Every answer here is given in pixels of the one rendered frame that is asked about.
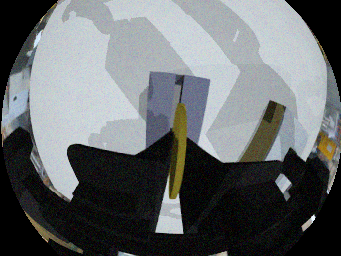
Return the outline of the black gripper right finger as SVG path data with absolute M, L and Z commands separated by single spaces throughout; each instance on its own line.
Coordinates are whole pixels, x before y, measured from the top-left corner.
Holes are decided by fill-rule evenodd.
M 276 180 L 282 168 L 279 160 L 223 163 L 187 137 L 185 171 L 178 191 L 183 234 L 198 231 L 227 189 Z

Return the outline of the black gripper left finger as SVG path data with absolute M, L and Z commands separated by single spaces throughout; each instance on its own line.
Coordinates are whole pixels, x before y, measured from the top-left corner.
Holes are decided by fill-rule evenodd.
M 173 152 L 173 131 L 136 155 L 71 144 L 67 156 L 76 178 L 109 191 L 141 196 L 151 232 L 156 231 Z

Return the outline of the gold coin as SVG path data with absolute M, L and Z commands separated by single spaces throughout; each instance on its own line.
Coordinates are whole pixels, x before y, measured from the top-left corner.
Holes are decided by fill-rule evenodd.
M 168 199 L 176 199 L 181 187 L 182 173 L 185 171 L 187 113 L 186 105 L 179 103 L 175 110 L 173 124 L 173 152 L 171 152 L 170 171 L 168 172 Z

